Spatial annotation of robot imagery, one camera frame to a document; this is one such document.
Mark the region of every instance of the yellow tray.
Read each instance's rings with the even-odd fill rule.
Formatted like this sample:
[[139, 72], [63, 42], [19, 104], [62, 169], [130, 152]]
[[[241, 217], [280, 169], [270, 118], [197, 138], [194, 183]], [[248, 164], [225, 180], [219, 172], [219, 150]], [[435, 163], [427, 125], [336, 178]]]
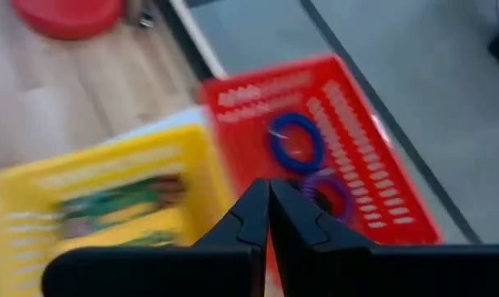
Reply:
[[[57, 204], [145, 177], [177, 173], [188, 187], [179, 207], [137, 219], [176, 229], [192, 244], [234, 202], [214, 147], [199, 126], [187, 126], [0, 172], [0, 296], [40, 296], [40, 276], [64, 243]], [[134, 228], [123, 228], [133, 233]]]

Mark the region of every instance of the red lid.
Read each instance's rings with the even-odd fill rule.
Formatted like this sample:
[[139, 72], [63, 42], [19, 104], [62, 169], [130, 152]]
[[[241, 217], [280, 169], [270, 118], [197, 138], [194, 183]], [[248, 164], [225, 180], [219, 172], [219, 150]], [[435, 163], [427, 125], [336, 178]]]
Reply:
[[63, 39], [89, 38], [113, 27], [122, 0], [12, 0], [22, 19], [44, 35]]

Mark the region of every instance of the purple ring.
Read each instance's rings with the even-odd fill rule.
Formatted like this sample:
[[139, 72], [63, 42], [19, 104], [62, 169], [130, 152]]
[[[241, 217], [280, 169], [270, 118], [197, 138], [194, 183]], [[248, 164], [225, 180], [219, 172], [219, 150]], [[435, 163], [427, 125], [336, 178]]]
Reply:
[[336, 219], [348, 224], [354, 215], [354, 196], [348, 191], [346, 185], [333, 175], [312, 174], [304, 178], [302, 183], [302, 194], [304, 197], [315, 201], [315, 191], [321, 184], [329, 185], [343, 201], [343, 214], [335, 215]]

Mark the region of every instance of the blue ring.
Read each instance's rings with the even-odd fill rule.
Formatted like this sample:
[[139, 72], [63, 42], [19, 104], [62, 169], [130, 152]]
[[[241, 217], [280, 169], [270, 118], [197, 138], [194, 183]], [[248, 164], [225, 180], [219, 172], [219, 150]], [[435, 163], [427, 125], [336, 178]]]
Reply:
[[324, 141], [322, 140], [321, 132], [318, 130], [317, 126], [306, 116], [290, 112], [273, 120], [271, 131], [280, 133], [287, 125], [297, 125], [308, 132], [312, 140], [313, 159], [307, 162], [300, 162], [299, 160], [290, 157], [284, 150], [280, 138], [271, 134], [271, 150], [273, 151], [276, 160], [290, 171], [302, 175], [319, 171], [324, 159]]

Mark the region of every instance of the red basket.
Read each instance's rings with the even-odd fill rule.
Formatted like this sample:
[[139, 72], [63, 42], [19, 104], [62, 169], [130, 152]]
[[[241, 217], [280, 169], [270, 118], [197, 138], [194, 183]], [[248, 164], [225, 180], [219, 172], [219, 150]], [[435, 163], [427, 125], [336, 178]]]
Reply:
[[[336, 55], [210, 81], [201, 96], [238, 194], [257, 177], [297, 177], [279, 165], [269, 145], [271, 121], [294, 111], [317, 124], [324, 163], [354, 195], [352, 228], [382, 244], [440, 242], [380, 123]], [[303, 147], [303, 136], [293, 134]]]

